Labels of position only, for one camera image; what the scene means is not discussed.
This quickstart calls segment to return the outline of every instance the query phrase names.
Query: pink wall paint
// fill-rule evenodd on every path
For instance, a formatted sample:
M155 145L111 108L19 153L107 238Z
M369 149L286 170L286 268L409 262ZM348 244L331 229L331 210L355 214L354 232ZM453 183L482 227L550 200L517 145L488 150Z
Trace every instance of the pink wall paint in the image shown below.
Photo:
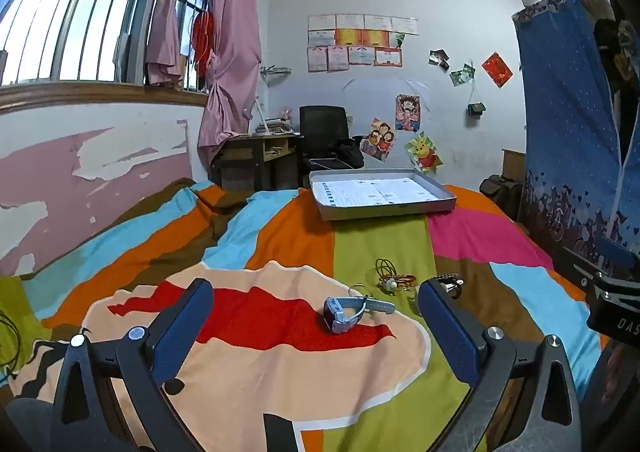
M127 174L109 181L72 175L79 167L82 144L105 130L39 143L0 159L0 206L44 201L48 212L0 259L0 276L12 275L26 254L34 255L34 271L39 270L107 227L141 199L172 181L191 177L187 153L135 165Z

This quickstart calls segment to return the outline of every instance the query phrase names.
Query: blue wardrobe curtain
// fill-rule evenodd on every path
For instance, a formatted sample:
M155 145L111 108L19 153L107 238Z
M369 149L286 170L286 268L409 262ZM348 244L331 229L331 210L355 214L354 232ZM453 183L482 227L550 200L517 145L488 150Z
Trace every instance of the blue wardrobe curtain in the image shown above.
M620 82L637 98L638 39L620 34L607 50L603 31L615 44L619 28L633 29L619 17L597 21L583 2L594 1L542 0L513 16L527 113L520 221L552 256L565 246L597 262L599 236L640 250L640 129L637 118L620 128L630 137L622 161L612 99ZM627 80L616 79L617 67Z

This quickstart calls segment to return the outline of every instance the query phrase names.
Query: bed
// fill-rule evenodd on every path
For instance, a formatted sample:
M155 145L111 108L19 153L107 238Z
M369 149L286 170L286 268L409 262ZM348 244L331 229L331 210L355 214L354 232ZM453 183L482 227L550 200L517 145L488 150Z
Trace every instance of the bed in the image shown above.
M214 309L170 401L207 451L424 452L468 391L415 310L410 292L377 287L375 262L421 282L464 281L458 299L512 339L564 342L578 396L604 338L586 326L584 295L551 258L482 194L450 186L453 212L324 222L309 190L244 193L181 180L141 201L106 230L35 274L0 279L2 356L18 352L3 388L53 401L66 342L120 338L148 325L196 277ZM319 312L360 283L396 304L332 336ZM139 445L150 445L114 381ZM518 392L508 386L485 442L495 447Z

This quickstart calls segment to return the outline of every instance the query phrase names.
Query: cartoon family poster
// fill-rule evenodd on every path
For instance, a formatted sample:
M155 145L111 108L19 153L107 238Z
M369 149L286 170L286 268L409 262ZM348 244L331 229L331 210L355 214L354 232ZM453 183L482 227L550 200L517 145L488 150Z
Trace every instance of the cartoon family poster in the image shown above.
M374 118L369 135L360 142L360 150L380 161L385 161L395 138L396 134L389 124Z
M420 96L398 95L396 129L418 132L420 128Z
M436 170L438 165L442 165L442 160L436 154L435 145L423 132L407 143L404 148L407 149L414 165L425 173Z

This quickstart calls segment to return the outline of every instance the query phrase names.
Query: watch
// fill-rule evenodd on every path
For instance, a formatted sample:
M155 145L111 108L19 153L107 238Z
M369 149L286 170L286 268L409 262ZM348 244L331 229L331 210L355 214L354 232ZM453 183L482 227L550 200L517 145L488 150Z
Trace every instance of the watch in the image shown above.
M352 308L357 310L355 314L347 316L344 310ZM327 327L332 333L346 333L355 326L362 318L364 311L382 311L383 313L393 313L396 311L396 305L393 302L384 302L371 297L329 297L324 301L322 316Z

